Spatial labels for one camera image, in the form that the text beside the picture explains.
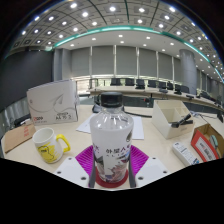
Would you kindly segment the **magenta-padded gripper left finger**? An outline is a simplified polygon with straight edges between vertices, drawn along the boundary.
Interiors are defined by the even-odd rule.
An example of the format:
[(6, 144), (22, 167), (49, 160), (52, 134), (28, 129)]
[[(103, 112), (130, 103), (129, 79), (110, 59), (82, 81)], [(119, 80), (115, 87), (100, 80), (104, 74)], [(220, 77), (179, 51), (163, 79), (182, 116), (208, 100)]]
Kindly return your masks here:
[(54, 174), (78, 186), (93, 188), (96, 180), (93, 147), (87, 147), (76, 157), (66, 158)]

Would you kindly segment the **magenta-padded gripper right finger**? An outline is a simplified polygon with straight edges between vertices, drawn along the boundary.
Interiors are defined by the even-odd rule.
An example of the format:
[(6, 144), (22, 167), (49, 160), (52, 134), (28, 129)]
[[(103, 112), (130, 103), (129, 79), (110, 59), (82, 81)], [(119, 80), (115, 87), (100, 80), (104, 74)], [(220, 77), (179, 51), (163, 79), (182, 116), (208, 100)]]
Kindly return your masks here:
[(128, 170), (131, 188), (143, 187), (170, 174), (158, 158), (149, 157), (136, 146), (131, 146)]

